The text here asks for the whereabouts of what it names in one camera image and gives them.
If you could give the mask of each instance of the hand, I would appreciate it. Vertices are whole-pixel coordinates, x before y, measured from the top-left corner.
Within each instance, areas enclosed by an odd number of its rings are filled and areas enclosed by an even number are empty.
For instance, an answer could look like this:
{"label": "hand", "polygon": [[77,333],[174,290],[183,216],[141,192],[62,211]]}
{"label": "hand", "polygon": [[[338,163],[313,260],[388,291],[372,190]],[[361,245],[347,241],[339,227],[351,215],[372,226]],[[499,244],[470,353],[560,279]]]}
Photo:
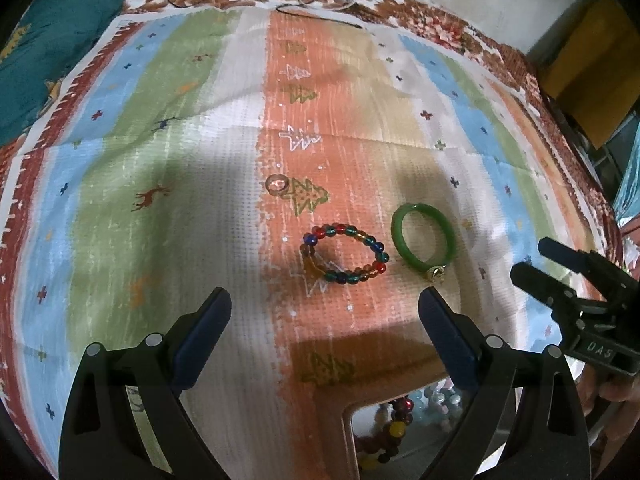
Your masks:
{"label": "hand", "polygon": [[620,450],[640,418],[640,378],[617,376],[598,387],[596,370],[590,365],[585,365],[576,386],[584,415],[591,412],[597,396],[612,402],[624,402],[604,429],[607,445],[602,455],[599,473]]}

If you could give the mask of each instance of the blue stripe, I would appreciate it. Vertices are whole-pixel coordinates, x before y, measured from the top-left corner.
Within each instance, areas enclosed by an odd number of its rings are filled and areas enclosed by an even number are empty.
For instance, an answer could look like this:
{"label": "blue stripe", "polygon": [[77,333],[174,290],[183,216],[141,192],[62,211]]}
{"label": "blue stripe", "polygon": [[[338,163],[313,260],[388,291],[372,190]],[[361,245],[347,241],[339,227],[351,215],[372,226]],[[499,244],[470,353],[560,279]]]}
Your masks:
{"label": "blue stripe", "polygon": [[[522,194],[518,188],[515,171],[497,140],[494,123],[479,110],[472,98],[460,87],[443,57],[435,49],[412,38],[400,35],[404,47],[415,57],[428,72],[429,78],[438,90],[449,96],[466,136],[480,155],[482,163],[491,180],[500,208],[506,218],[506,233],[513,253],[512,264],[531,257],[533,265],[544,267],[547,261],[538,254],[538,240],[534,226],[527,213]],[[522,222],[522,230],[518,230],[516,221]],[[551,310],[531,297],[526,301],[527,313],[527,346],[530,351],[539,352],[546,345],[557,344],[561,335],[558,326],[551,319]],[[551,325],[552,333],[545,338],[545,328]]]}
{"label": "blue stripe", "polygon": [[[133,94],[140,76],[154,58],[162,42],[184,21],[170,16],[148,22],[129,39],[111,60],[102,79],[82,100],[84,109],[72,127],[65,144],[49,150],[55,158],[43,199],[38,205],[40,219],[31,225],[33,253],[25,258],[23,269],[25,296],[21,298],[20,325],[25,352],[24,372],[34,409],[33,420],[45,450],[58,464],[59,436],[71,384],[78,363],[69,360],[66,341],[66,308],[73,266],[71,229],[80,202],[80,183],[91,165],[102,155],[102,138],[115,126],[124,105]],[[92,116],[101,110],[100,117]],[[73,142],[81,140],[79,146]],[[38,304],[37,293],[46,286],[47,295]],[[36,351],[47,353],[40,362]],[[53,420],[46,405],[55,413]]]}

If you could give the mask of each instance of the green stripe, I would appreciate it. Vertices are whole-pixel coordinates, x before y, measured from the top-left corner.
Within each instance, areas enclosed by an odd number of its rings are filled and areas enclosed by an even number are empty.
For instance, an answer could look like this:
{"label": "green stripe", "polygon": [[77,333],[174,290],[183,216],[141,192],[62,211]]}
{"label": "green stripe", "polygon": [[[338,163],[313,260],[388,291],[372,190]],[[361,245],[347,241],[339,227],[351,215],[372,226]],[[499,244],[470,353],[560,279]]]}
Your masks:
{"label": "green stripe", "polygon": [[[107,348],[137,345],[149,332],[167,330],[182,314],[179,298],[168,297],[162,282],[176,276],[179,266],[174,261],[181,242],[179,226],[172,224],[175,196],[183,192],[186,155],[197,143],[186,141],[181,120],[153,129],[164,118],[188,120],[199,113],[200,87],[217,73],[237,15],[204,10],[186,17],[140,77],[104,138],[104,153],[82,180],[72,227],[74,270],[67,311],[68,343],[76,357],[91,341]],[[194,56],[202,59],[194,61]],[[156,194],[149,208],[132,212],[136,193],[157,185],[170,194]],[[132,308],[136,280],[146,281],[143,301]]]}
{"label": "green stripe", "polygon": [[[489,119],[489,121],[491,121],[491,124],[494,127],[495,137],[502,148],[506,162],[515,169],[513,173],[518,184],[518,189],[522,194],[522,199],[527,208],[527,215],[533,224],[537,240],[540,240],[545,236],[557,240],[551,216],[544,205],[545,200],[540,195],[540,190],[531,176],[530,167],[527,164],[524,154],[520,150],[516,139],[513,138],[508,129],[504,124],[502,124],[500,119],[494,113],[494,109],[492,108],[489,100],[484,96],[462,67],[447,56],[440,55],[440,57],[443,62],[446,63],[447,67],[449,67],[449,70],[456,79],[456,82],[473,103],[473,106],[480,110]],[[566,269],[550,260],[546,261],[545,270],[557,279],[567,277]]]}

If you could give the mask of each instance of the red cross print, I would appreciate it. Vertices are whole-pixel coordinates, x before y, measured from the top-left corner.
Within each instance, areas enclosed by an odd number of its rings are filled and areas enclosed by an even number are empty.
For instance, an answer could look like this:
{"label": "red cross print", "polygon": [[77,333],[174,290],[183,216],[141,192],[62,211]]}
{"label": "red cross print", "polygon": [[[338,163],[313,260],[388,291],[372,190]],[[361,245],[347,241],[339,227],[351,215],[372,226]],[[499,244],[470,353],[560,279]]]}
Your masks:
{"label": "red cross print", "polygon": [[42,304],[42,300],[44,300],[47,297],[47,287],[43,286],[39,292],[37,293],[37,297],[38,297],[38,304]]}

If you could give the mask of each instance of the bed sheet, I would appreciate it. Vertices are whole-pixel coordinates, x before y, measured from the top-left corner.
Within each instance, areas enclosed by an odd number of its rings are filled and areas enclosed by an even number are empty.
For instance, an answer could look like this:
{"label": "bed sheet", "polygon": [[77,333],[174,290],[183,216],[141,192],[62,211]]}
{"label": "bed sheet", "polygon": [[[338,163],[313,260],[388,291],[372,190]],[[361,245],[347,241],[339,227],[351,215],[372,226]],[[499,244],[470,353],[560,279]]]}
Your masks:
{"label": "bed sheet", "polygon": [[[363,26],[252,8],[123,16],[65,80],[0,202],[2,399],[50,470],[84,348],[135,345],[224,286],[232,320],[183,396],[194,424],[232,478],[325,478],[316,388],[442,373],[417,319],[427,283],[390,240],[406,202],[453,224],[439,287],[453,309],[517,348],[559,341],[510,268],[531,261],[584,294],[537,241],[605,242],[522,96],[446,48]],[[281,198],[264,189],[274,173],[290,178]],[[305,269],[303,233],[335,221],[386,244],[383,276],[344,287]],[[438,238],[424,229],[406,230],[421,251]],[[325,247],[337,269],[367,254]]]}

